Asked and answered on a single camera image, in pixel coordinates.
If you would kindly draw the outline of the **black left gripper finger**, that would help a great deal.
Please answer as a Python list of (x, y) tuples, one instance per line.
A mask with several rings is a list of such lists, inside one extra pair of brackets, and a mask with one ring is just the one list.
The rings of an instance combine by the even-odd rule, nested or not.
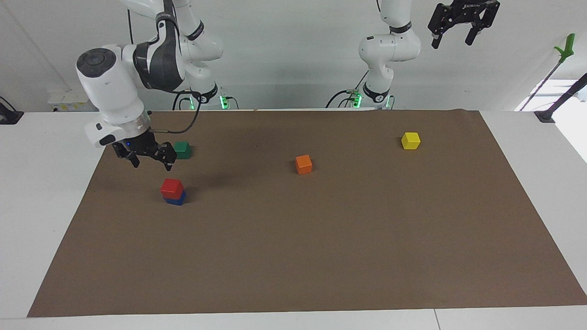
[(451, 21), (452, 6), (437, 4), (427, 26), (432, 33), (432, 48), (435, 50), (440, 46), (443, 33), (452, 27)]
[(480, 2), (467, 4), (467, 16), (470, 18), (471, 29), (465, 38), (465, 43), (472, 46), (476, 36), (484, 29), (489, 28), (497, 15), (500, 2)]

